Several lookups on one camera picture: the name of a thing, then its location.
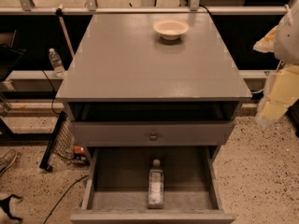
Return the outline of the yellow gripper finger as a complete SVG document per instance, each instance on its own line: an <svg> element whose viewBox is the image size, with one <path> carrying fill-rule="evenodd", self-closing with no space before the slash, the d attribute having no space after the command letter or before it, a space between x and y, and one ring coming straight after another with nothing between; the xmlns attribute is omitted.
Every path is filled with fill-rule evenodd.
<svg viewBox="0 0 299 224"><path fill-rule="evenodd" d="M298 100L299 65L287 64L267 78L257 108L256 123L262 127L276 123Z"/></svg>
<svg viewBox="0 0 299 224"><path fill-rule="evenodd" d="M263 38L257 41L253 49L261 53L273 52L277 27L273 27Z"/></svg>

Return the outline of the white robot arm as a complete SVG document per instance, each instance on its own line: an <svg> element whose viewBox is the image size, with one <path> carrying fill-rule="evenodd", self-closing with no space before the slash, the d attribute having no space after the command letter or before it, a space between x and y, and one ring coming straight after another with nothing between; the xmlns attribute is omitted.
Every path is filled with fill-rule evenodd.
<svg viewBox="0 0 299 224"><path fill-rule="evenodd" d="M262 127L279 121L299 100L299 0L293 0L286 9L278 25L253 46L261 53L273 52L283 63L265 82L256 115Z"/></svg>

